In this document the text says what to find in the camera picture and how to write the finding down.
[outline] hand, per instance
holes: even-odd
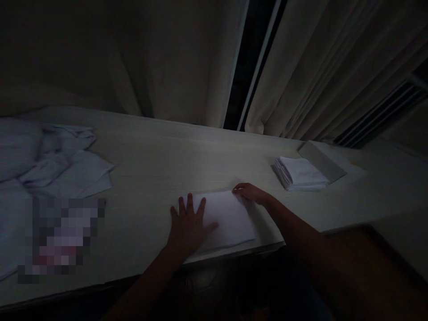
[[[218,223],[211,223],[204,227],[204,209],[206,199],[201,200],[198,211],[193,210],[193,196],[189,193],[187,195],[187,210],[184,207],[183,198],[178,199],[178,206],[180,215],[174,206],[171,207],[171,216],[173,223],[169,233],[167,247],[178,251],[183,259],[187,258],[195,252],[206,238],[218,227]]]
[[[246,199],[250,201],[255,201],[257,204],[260,205],[265,205],[271,197],[270,194],[266,193],[258,187],[255,187],[250,183],[240,183],[236,185],[233,188],[232,193],[244,196]]]

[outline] tissue box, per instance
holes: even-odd
[[[361,167],[352,164],[344,155],[326,143],[307,141],[299,154],[309,160],[329,181],[330,184],[351,184],[366,175]]]

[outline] pixelated area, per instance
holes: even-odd
[[[104,217],[103,198],[26,199],[25,262],[18,266],[18,283],[37,284],[41,276],[76,273],[89,253]]]

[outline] wooden tabletop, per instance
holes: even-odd
[[[426,164],[385,142],[369,151],[342,150],[369,171],[353,185],[332,185],[318,193],[287,192],[271,165],[279,156],[300,157],[298,140],[77,107],[46,107],[22,118],[93,127],[98,139],[91,151],[117,167],[110,174],[113,188],[96,195],[107,199],[105,218],[76,274],[34,285],[17,284],[12,275],[0,282],[0,306],[141,274],[166,244],[169,207],[189,192],[251,182],[321,232],[428,205],[423,197]],[[420,172],[425,176],[415,175]],[[282,242],[264,208],[253,210],[255,240],[193,256],[186,263]]]

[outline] person's right arm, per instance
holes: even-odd
[[[308,276],[329,292],[327,295],[338,305],[340,318],[347,320],[389,318],[386,301],[378,294],[364,271],[346,251],[334,246],[325,236],[296,216],[272,195],[249,183],[234,187],[233,193],[262,205],[278,226],[285,243]]]

